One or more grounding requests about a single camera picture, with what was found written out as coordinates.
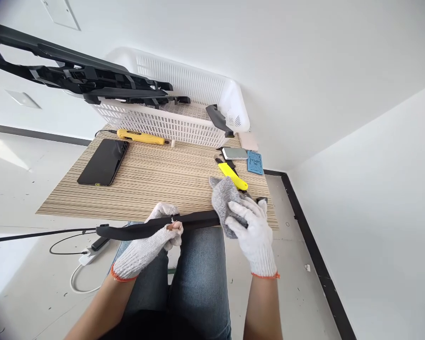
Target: blue card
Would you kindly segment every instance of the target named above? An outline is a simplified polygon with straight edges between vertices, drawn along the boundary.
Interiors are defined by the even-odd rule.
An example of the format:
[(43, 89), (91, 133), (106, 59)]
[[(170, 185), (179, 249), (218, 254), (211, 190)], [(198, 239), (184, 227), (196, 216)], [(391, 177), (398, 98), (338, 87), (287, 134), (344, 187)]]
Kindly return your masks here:
[(247, 151), (247, 171), (263, 175), (263, 161), (259, 153)]

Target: desk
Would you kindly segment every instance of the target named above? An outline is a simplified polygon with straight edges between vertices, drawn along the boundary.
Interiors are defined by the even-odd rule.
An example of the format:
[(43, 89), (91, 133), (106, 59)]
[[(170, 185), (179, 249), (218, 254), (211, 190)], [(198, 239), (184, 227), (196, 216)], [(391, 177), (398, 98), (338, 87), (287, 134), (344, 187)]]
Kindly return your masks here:
[[(158, 202), (176, 205), (182, 215), (213, 209), (208, 178), (222, 178), (223, 174), (214, 160), (220, 152), (207, 146), (176, 142), (175, 148), (171, 148), (130, 142), (110, 187), (78, 184), (78, 177), (104, 138), (118, 139), (116, 134), (100, 132), (37, 214), (144, 221)], [(227, 146), (240, 147), (239, 138), (230, 139)], [(252, 197), (268, 197), (268, 223), (278, 229), (266, 178), (248, 172), (247, 161), (233, 162), (238, 175), (249, 185)]]

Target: hand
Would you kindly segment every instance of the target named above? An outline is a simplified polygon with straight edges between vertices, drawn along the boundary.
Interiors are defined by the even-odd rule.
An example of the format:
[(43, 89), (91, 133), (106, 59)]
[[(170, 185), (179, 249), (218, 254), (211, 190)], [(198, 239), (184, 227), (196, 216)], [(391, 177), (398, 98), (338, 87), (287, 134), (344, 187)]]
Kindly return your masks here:
[[(177, 213), (178, 208), (176, 206), (158, 203), (145, 222)], [(149, 238), (132, 241), (112, 265), (111, 273), (113, 277), (121, 282), (134, 280), (142, 269), (155, 259), (162, 247), (168, 251), (173, 246), (180, 246), (182, 233), (183, 225), (177, 221), (172, 224), (166, 224)]]
[(229, 202), (228, 207), (248, 223), (246, 229), (231, 216), (225, 220), (238, 237), (241, 250), (250, 263), (252, 274), (263, 278), (280, 277), (272, 252), (272, 229), (267, 222), (267, 202), (261, 200), (256, 203), (246, 197), (241, 199), (241, 204)]

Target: floor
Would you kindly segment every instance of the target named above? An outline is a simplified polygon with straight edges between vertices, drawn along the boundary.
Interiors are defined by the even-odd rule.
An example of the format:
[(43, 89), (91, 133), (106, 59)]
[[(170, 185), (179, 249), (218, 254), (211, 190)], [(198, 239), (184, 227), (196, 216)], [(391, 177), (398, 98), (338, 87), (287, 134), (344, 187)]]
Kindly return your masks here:
[[(34, 214), (84, 149), (0, 134), (0, 235), (104, 223)], [(279, 177), (266, 178), (280, 225), (280, 231), (274, 233), (273, 249), (281, 276), (279, 299), (284, 337), (340, 339), (282, 182)], [(81, 251), (95, 240), (91, 236), (67, 240), (54, 251)], [(0, 243), (0, 339), (62, 339), (92, 301), (94, 293), (79, 295), (69, 288), (79, 256), (48, 252), (53, 243), (64, 237), (51, 235)], [(251, 275), (237, 241), (226, 239), (225, 245), (232, 337), (241, 339)], [(78, 289), (89, 290), (101, 284), (118, 246), (119, 242), (111, 242), (97, 260), (82, 269), (76, 279)], [(178, 255), (179, 249), (169, 252), (169, 267), (176, 266)]]

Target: white plastic basket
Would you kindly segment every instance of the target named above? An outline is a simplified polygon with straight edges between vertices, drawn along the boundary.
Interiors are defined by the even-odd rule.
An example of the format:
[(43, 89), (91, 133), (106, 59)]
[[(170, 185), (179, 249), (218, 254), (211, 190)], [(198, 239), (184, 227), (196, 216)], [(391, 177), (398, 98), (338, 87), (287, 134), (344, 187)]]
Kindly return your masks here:
[(217, 104), (234, 132), (250, 129), (241, 89), (235, 81), (135, 49), (120, 48), (109, 61), (150, 79), (169, 82), (174, 95), (184, 95), (191, 104), (169, 102), (159, 110), (140, 104), (101, 98), (95, 110), (114, 128), (125, 128), (170, 140), (219, 147), (225, 144), (223, 131), (211, 122), (206, 106)]

